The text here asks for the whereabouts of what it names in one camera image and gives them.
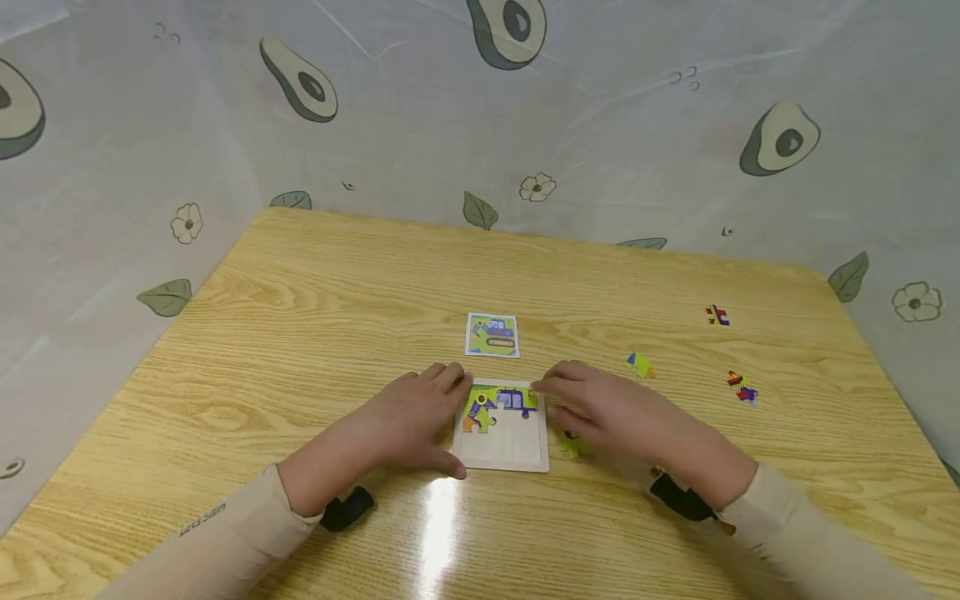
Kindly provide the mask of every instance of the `wooden table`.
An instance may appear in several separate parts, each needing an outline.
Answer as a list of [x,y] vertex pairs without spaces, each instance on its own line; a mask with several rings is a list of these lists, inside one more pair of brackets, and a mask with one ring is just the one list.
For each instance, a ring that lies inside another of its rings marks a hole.
[[[730,326],[707,322],[712,304]],[[516,314],[522,358],[465,357],[471,310]],[[0,597],[92,597],[403,372],[458,360],[531,379],[579,358],[627,374],[631,350],[653,361],[652,387],[929,590],[960,594],[960,493],[814,271],[269,208],[0,543]],[[752,379],[758,406],[737,400],[729,370]],[[378,509],[348,533],[318,530],[253,597],[732,598],[772,585],[711,524],[565,458],[551,436],[548,474],[377,473]]]

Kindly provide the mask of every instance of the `hand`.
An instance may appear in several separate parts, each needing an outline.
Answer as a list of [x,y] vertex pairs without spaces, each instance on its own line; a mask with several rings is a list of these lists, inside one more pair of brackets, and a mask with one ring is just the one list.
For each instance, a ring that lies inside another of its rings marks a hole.
[[675,470],[714,510],[733,502],[754,479],[756,461],[663,395],[629,379],[567,361],[532,386],[575,409],[549,409],[560,427],[601,451]]
[[669,466],[679,448],[707,428],[657,392],[580,361],[557,363],[533,388],[577,411],[549,409],[563,429],[594,447],[651,465]]
[[374,468],[432,468],[464,479],[460,459],[436,444],[467,401],[473,375],[457,363],[408,372],[276,466],[290,508],[312,516]]
[[437,434],[462,409],[473,375],[457,363],[435,363],[423,373],[408,372],[387,384],[366,404],[337,421],[369,447],[372,462],[430,468],[464,479],[460,459],[437,446]]

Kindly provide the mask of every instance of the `beige sleeve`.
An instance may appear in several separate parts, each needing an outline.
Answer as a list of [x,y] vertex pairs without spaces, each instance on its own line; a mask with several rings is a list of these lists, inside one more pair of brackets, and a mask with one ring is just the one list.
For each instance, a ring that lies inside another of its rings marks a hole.
[[310,537],[321,516],[290,510],[270,465],[154,549],[97,600],[235,600]]
[[930,597],[774,468],[761,464],[746,493],[718,516],[736,527],[734,540],[770,563],[805,600]]

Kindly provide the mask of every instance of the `avocado print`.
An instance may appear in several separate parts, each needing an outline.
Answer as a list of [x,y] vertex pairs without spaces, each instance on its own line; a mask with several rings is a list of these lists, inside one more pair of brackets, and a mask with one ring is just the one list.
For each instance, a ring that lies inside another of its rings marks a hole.
[[513,71],[530,64],[546,36],[540,0],[467,0],[480,56],[493,68]]
[[800,105],[781,100],[756,122],[740,155],[747,175],[766,177],[806,158],[820,141],[820,128]]
[[0,59],[0,160],[33,148],[46,123],[43,103],[34,87]]
[[315,123],[337,116],[337,92],[320,69],[271,37],[260,39],[260,56],[298,115]]

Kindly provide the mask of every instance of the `person's arm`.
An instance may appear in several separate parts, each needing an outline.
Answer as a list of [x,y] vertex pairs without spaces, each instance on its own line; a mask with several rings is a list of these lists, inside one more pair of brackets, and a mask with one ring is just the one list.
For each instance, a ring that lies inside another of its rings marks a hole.
[[711,431],[696,450],[701,456],[671,469],[736,528],[733,540],[770,563],[798,597],[930,597],[870,544],[827,518],[779,471],[752,459],[747,465],[746,454]]
[[929,597],[775,469],[657,392],[576,361],[558,363],[533,386],[574,409],[550,409],[563,429],[600,450],[675,472],[736,528],[733,539],[768,561],[801,598]]
[[97,599],[238,600],[310,536],[327,503],[372,469],[432,468],[463,479],[463,464],[434,438],[472,381],[456,363],[403,375],[185,524]]

